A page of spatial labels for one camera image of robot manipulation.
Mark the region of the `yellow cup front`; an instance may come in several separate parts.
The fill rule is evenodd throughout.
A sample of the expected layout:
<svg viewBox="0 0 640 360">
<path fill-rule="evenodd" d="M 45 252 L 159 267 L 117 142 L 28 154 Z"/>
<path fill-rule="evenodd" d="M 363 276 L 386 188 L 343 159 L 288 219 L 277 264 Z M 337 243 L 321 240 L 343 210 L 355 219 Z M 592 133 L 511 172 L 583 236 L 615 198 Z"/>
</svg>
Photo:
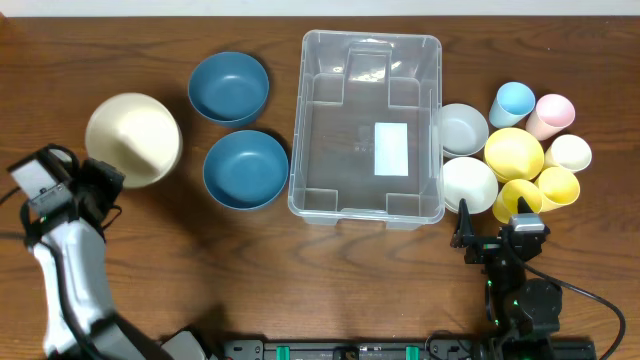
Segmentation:
<svg viewBox="0 0 640 360">
<path fill-rule="evenodd" d="M 523 197 L 533 213 L 538 214 L 542 208 L 542 192 L 532 182 L 522 179 L 511 180 L 504 184 L 492 212 L 501 223 L 508 223 L 512 215 L 518 214 L 518 199 Z"/>
</svg>

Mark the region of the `cream beige bowl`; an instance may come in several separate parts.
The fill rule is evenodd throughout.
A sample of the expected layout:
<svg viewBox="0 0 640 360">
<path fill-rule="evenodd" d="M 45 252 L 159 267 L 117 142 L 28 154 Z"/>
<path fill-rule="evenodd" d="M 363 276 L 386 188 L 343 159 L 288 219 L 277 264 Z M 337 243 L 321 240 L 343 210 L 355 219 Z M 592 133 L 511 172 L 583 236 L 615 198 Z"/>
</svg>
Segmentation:
<svg viewBox="0 0 640 360">
<path fill-rule="evenodd" d="M 178 123 L 158 100 L 142 93 L 122 93 L 103 102 L 85 132 L 88 156 L 124 174 L 123 186 L 142 188 L 166 177 L 183 148 Z"/>
</svg>

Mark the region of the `dark blue bowl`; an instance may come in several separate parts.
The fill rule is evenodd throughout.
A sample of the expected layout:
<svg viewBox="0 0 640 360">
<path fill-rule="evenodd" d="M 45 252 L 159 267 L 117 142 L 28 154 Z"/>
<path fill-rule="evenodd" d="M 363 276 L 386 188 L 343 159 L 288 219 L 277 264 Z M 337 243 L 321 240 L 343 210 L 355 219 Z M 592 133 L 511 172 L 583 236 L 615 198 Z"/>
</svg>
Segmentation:
<svg viewBox="0 0 640 360">
<path fill-rule="evenodd" d="M 187 87 L 194 109 L 228 128 L 257 120 L 267 104 L 270 80 L 265 67 L 242 52 L 209 56 L 193 70 Z"/>
<path fill-rule="evenodd" d="M 208 151 L 203 183 L 219 204 L 234 210 L 257 210 L 283 191 L 289 174 L 284 147 L 271 135 L 240 130 L 218 140 Z"/>
</svg>

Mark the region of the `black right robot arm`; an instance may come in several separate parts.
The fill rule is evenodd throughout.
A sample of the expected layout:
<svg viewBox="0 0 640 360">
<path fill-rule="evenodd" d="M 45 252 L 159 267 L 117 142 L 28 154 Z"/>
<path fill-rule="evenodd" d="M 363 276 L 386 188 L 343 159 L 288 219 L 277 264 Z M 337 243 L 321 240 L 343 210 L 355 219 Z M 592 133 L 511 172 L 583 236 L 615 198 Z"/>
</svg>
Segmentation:
<svg viewBox="0 0 640 360">
<path fill-rule="evenodd" d="M 465 199 L 458 205 L 453 248 L 466 250 L 464 261 L 479 264 L 487 275 L 485 307 L 496 330 L 471 347 L 473 359 L 555 359 L 551 334 L 560 328 L 562 290 L 525 274 L 526 262 L 539 255 L 549 228 L 524 198 L 518 213 L 496 236 L 474 232 Z"/>
</svg>

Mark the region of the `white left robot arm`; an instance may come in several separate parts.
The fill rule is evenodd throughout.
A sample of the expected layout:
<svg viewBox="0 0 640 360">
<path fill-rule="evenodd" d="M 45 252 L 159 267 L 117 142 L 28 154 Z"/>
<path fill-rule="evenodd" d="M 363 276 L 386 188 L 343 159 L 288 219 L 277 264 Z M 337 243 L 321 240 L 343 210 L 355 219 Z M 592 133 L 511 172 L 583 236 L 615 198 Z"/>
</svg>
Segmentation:
<svg viewBox="0 0 640 360">
<path fill-rule="evenodd" d="M 15 165 L 11 175 L 28 197 L 20 210 L 25 245 L 44 275 L 48 358 L 207 358 L 193 332 L 182 330 L 157 342 L 115 309 L 105 268 L 104 220 L 122 189 L 119 171 L 44 148 Z"/>
</svg>

